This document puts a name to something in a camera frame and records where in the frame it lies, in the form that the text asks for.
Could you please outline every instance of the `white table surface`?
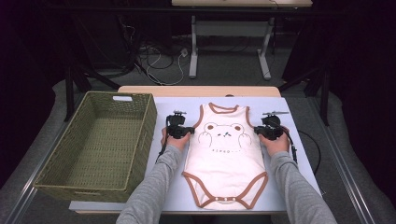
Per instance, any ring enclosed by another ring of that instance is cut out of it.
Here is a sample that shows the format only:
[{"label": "white table surface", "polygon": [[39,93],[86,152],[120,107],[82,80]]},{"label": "white table surface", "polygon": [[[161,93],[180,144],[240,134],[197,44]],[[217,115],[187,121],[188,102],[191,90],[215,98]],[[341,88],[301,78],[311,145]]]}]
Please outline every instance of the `white table surface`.
[{"label": "white table surface", "polygon": [[[146,175],[152,169],[158,153],[161,150],[160,140],[162,138],[162,128],[165,126],[165,119],[168,115],[173,115],[174,110],[184,111],[186,121],[184,126],[190,127],[195,124],[199,118],[199,106],[201,104],[214,103],[221,106],[248,105],[250,106],[250,122],[254,126],[262,125],[261,118],[265,116],[262,113],[272,111],[290,112],[287,102],[280,97],[154,97],[158,111],[157,123],[153,135],[151,151],[148,157],[148,166]],[[306,157],[303,144],[297,133],[292,114],[278,115],[281,124],[290,129],[290,136],[297,148],[297,160],[301,174],[307,181],[320,193],[318,183],[313,175],[311,166]],[[255,214],[276,214],[286,211],[286,205],[283,197],[280,195],[274,176],[268,169],[270,158],[263,150],[264,163],[268,172],[268,183],[262,192],[256,205],[251,210],[242,211],[213,211],[196,206],[191,190],[187,181],[182,176],[184,162],[178,168],[174,180],[170,186],[163,206],[164,214],[227,214],[227,213],[255,213]],[[98,203],[98,202],[76,202],[70,203],[69,209],[78,213],[119,213],[124,203]]]}]

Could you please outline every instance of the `wicker basket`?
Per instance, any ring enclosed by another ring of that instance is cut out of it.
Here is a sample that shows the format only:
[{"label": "wicker basket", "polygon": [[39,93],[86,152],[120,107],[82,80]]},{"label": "wicker basket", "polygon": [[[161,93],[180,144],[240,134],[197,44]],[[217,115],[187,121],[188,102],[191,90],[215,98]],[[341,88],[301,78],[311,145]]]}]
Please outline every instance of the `wicker basket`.
[{"label": "wicker basket", "polygon": [[87,92],[34,186],[57,199],[126,202],[144,178],[156,118],[151,94]]}]

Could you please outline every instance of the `gray sleeve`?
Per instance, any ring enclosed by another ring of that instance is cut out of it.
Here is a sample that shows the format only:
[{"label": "gray sleeve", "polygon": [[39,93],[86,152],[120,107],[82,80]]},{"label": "gray sleeve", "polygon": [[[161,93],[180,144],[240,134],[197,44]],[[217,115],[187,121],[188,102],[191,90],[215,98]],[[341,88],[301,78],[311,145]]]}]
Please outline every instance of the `gray sleeve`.
[{"label": "gray sleeve", "polygon": [[288,152],[278,152],[271,158],[271,170],[285,197],[290,223],[336,223],[329,206],[300,174]]},{"label": "gray sleeve", "polygon": [[158,223],[170,182],[181,160],[181,151],[167,146],[150,174],[131,194],[117,223]]}]

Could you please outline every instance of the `bear ear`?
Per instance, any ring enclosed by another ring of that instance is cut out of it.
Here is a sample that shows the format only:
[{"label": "bear ear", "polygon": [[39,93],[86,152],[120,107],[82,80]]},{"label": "bear ear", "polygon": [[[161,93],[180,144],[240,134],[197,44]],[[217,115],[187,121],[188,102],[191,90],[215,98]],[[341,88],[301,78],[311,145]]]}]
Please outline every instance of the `bear ear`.
[{"label": "bear ear", "polygon": [[217,127],[217,126],[218,126],[217,123],[209,122],[209,123],[207,123],[207,124],[205,125],[205,130],[212,130],[212,129],[214,129],[214,128]]},{"label": "bear ear", "polygon": [[234,129],[236,129],[238,132],[241,131],[241,130],[243,130],[242,125],[239,124],[239,123],[234,123],[234,124],[232,124],[231,126],[232,126]]}]

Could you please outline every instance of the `basket handle hole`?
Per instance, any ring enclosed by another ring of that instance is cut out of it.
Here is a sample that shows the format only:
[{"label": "basket handle hole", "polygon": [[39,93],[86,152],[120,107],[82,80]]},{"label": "basket handle hole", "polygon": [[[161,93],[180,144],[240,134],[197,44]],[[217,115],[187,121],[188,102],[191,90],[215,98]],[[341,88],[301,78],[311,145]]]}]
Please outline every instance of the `basket handle hole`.
[{"label": "basket handle hole", "polygon": [[114,101],[125,101],[125,102],[132,102],[134,99],[132,99],[131,96],[113,96]]}]

